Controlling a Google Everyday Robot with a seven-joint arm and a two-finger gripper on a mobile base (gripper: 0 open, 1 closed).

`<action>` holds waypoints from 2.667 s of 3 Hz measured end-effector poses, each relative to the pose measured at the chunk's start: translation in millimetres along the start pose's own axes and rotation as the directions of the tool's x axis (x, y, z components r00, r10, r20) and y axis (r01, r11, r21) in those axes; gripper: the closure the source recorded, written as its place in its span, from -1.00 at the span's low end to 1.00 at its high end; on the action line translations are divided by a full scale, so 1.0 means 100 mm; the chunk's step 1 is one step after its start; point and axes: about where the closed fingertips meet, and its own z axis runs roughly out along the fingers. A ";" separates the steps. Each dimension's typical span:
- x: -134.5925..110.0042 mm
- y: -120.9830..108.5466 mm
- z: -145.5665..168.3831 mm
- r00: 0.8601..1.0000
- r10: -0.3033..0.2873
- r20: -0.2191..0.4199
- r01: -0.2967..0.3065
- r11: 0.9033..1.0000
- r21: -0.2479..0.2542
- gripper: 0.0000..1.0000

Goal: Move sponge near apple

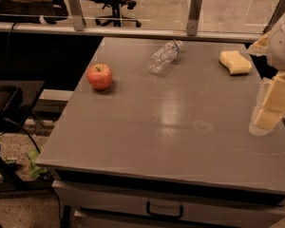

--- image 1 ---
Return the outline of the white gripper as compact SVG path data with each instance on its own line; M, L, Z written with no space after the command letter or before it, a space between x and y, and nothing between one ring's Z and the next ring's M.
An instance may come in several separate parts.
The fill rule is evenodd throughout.
M265 136L285 115L285 13L270 33L263 34L248 47L248 52L254 56L266 55L268 65L282 71L272 79L263 78L256 95L249 131L255 136Z

